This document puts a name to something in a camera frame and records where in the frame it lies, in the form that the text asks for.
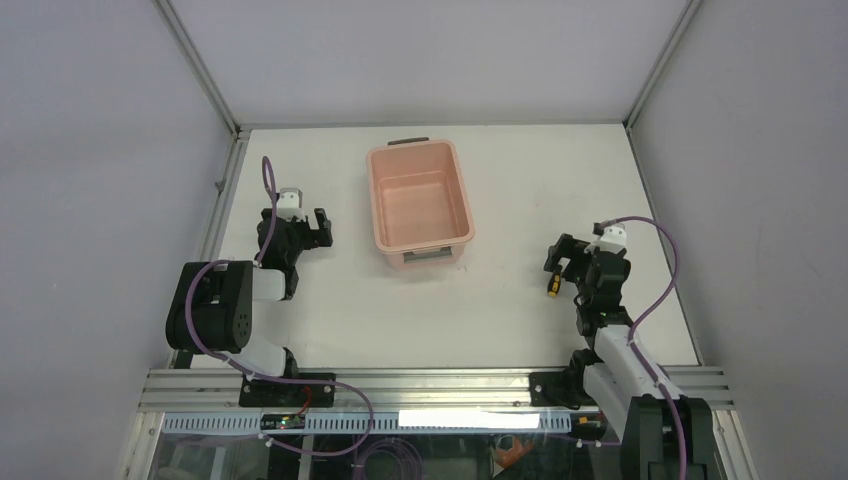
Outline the yellow black handled screwdriver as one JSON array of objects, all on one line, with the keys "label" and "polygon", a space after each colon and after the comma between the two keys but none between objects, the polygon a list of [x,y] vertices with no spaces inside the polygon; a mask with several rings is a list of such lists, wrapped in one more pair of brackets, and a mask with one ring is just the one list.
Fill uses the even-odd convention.
[{"label": "yellow black handled screwdriver", "polygon": [[547,285],[547,294],[551,298],[556,298],[559,294],[562,283],[562,270],[562,266],[556,264],[551,272],[551,276]]}]

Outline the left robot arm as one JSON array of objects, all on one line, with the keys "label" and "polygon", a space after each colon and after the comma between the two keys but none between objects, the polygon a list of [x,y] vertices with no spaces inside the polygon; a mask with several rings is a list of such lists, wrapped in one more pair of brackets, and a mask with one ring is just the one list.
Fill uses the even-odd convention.
[{"label": "left robot arm", "polygon": [[194,355],[208,355],[261,378],[263,394],[277,406],[294,403],[301,380],[294,354],[253,331],[258,302],[293,299],[299,284],[297,262],[303,252],[333,245],[332,222],[322,208],[309,218],[288,212],[261,212],[257,225],[264,256],[251,260],[188,262],[181,271],[165,321],[168,345]]}]

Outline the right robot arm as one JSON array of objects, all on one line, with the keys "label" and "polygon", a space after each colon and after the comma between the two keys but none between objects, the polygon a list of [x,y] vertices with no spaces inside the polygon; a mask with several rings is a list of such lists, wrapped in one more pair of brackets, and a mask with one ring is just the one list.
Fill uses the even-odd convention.
[{"label": "right robot arm", "polygon": [[544,263],[549,296],[575,286],[576,326],[586,348],[555,374],[530,377],[532,404],[597,406],[620,442],[624,479],[717,479],[712,411],[677,387],[642,350],[622,303],[631,263],[619,225],[596,227],[593,242],[561,235]]}]

